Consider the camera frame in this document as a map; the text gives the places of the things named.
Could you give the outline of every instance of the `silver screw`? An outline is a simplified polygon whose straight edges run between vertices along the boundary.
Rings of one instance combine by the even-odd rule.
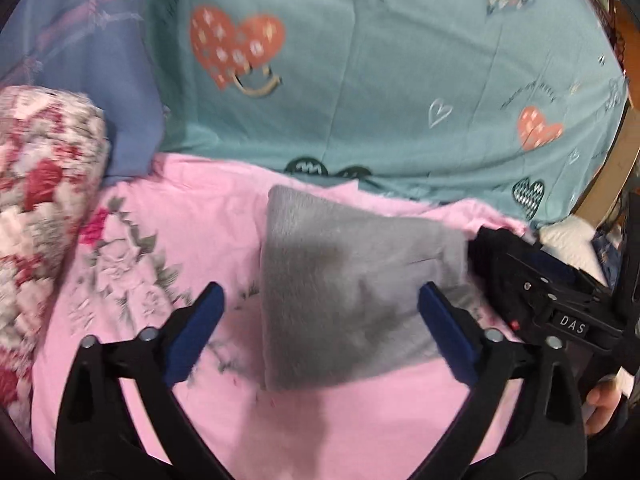
[[[554,350],[559,350],[562,348],[562,341],[554,335],[550,335],[546,338],[546,344],[551,346]]]
[[[142,329],[142,332],[140,332],[140,335],[138,337],[145,342],[153,341],[156,337],[158,337],[158,329],[153,326],[148,326]]]
[[[95,335],[86,335],[82,338],[80,346],[82,348],[91,348],[98,342],[98,338]]]
[[[504,341],[504,334],[500,332],[497,328],[490,328],[484,331],[484,337],[489,341],[493,341],[494,343],[499,343],[500,341]]]

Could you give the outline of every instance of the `orange heart print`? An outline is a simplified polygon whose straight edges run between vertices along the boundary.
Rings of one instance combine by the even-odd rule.
[[[223,90],[252,69],[266,65],[285,41],[282,22],[269,14],[254,14],[240,25],[222,10],[200,6],[191,14],[191,47],[202,67]]]
[[[535,106],[526,107],[518,119],[520,143],[526,152],[556,140],[563,132],[562,124],[546,124],[546,117]]]

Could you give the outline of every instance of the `blue gripper pad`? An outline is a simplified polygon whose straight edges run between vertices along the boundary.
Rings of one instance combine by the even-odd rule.
[[[453,308],[433,282],[420,289],[418,312],[435,339],[440,354],[456,380],[472,387],[478,380],[476,363],[480,350],[466,337],[452,314]]]
[[[166,354],[164,383],[170,388],[187,380],[224,314],[225,293],[222,287],[209,283],[192,308],[193,314]]]

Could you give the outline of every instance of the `folded gray cloth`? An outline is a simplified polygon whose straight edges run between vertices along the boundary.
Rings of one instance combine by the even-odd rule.
[[[462,232],[281,186],[269,194],[261,269],[270,390],[345,383],[437,356],[417,311],[426,282],[456,306],[474,303]]]

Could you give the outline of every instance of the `teal pillowcase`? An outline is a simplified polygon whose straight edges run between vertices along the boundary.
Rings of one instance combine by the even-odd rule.
[[[147,0],[161,149],[570,211],[626,83],[587,0]]]

